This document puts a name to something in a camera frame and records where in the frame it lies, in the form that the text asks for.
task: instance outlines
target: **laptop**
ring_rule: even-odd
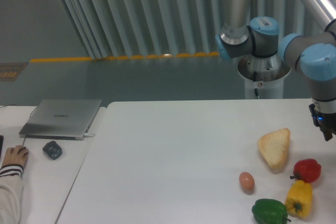
[[[19,132],[20,137],[83,140],[101,100],[45,99]]]

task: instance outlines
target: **laptop logo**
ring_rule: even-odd
[[[68,118],[69,115],[54,115],[55,118]]]

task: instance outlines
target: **yellow bell pepper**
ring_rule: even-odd
[[[287,193],[285,206],[290,214],[304,218],[310,213],[312,200],[312,186],[302,180],[297,180]]]

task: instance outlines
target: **corrugated wall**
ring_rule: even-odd
[[[89,55],[195,54],[216,51],[224,0],[65,0]],[[280,39],[320,31],[300,0],[252,0],[249,19],[271,16]]]

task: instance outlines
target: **green bell pepper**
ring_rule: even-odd
[[[259,199],[252,207],[254,218],[259,224],[286,224],[289,220],[283,203],[275,199]]]

